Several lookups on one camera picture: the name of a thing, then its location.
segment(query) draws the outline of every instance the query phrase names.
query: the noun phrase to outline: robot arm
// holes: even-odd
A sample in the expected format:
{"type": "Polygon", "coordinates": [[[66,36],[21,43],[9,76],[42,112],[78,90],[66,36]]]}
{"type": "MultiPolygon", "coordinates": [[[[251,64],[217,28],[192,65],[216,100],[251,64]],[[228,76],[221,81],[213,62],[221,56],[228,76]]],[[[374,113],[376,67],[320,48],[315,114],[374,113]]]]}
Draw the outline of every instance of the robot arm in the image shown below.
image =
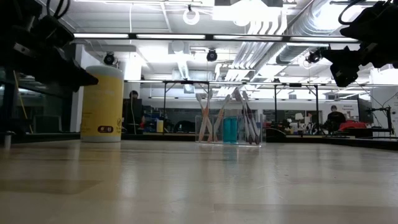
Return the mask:
{"type": "MultiPolygon", "coordinates": [[[[351,3],[347,8],[358,2],[360,1],[351,3]]],[[[363,10],[353,22],[343,22],[340,15],[339,22],[349,25],[341,29],[340,33],[361,41],[359,50],[349,50],[348,47],[343,50],[318,49],[310,52],[306,60],[317,63],[321,58],[326,58],[332,62],[330,71],[339,87],[346,87],[358,78],[360,65],[372,63],[375,68],[381,68],[393,64],[394,68],[398,68],[398,44],[395,44],[398,36],[391,27],[391,22],[396,20],[398,6],[396,2],[389,1],[375,3],[363,10]]]]}
{"type": "Polygon", "coordinates": [[[68,4],[60,15],[57,10],[53,16],[47,14],[38,20],[42,6],[34,0],[1,1],[0,66],[73,91],[80,86],[96,85],[98,80],[62,50],[74,40],[73,34],[58,21],[66,13],[68,4]]]}

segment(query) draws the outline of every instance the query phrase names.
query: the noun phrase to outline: person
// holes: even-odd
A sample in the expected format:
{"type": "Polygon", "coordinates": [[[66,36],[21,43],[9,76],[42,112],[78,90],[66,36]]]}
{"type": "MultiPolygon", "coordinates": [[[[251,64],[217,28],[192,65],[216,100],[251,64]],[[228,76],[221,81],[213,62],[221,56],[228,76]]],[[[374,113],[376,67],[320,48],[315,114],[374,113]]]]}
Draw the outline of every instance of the person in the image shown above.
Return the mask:
{"type": "Polygon", "coordinates": [[[130,134],[141,133],[142,131],[137,131],[137,129],[138,127],[143,128],[145,124],[144,107],[142,104],[137,103],[138,96],[139,95],[136,90],[131,91],[129,99],[125,100],[123,105],[123,117],[125,118],[127,115],[127,120],[124,120],[124,126],[130,134]]]}
{"type": "Polygon", "coordinates": [[[328,114],[328,120],[326,121],[326,126],[328,126],[329,132],[338,131],[340,124],[346,122],[346,117],[342,112],[337,111],[337,106],[332,105],[331,113],[328,114]]]}

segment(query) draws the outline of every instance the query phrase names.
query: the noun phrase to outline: yellow container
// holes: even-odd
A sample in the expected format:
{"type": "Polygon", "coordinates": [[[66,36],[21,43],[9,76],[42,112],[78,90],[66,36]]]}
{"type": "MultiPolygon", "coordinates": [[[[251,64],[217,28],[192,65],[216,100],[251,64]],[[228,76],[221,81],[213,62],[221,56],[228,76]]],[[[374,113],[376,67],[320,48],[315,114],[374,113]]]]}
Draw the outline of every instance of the yellow container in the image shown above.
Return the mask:
{"type": "Polygon", "coordinates": [[[163,125],[164,125],[163,121],[157,120],[157,122],[156,122],[156,132],[157,133],[162,133],[163,132],[163,125]]]}
{"type": "Polygon", "coordinates": [[[86,68],[98,84],[85,86],[81,134],[83,142],[119,142],[122,131],[123,72],[98,65],[86,68]]]}

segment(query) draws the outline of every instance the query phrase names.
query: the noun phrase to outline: monitor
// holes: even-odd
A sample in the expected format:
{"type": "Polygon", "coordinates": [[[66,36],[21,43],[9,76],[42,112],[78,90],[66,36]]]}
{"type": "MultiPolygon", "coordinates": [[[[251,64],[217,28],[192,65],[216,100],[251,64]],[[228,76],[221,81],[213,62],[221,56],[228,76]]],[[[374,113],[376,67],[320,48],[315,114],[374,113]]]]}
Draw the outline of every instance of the monitor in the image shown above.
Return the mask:
{"type": "Polygon", "coordinates": [[[372,109],[372,102],[360,98],[358,98],[357,101],[359,121],[373,124],[373,113],[368,112],[369,109],[372,109]]]}

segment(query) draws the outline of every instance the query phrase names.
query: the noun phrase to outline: label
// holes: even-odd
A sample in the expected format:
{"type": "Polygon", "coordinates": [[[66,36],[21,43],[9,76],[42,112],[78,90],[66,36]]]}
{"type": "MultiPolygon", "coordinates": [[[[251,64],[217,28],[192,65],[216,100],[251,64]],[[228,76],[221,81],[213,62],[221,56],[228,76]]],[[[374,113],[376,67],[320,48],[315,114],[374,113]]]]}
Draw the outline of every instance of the label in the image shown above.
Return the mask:
{"type": "Polygon", "coordinates": [[[93,75],[98,84],[84,87],[82,136],[115,136],[122,131],[123,80],[93,75]]]}

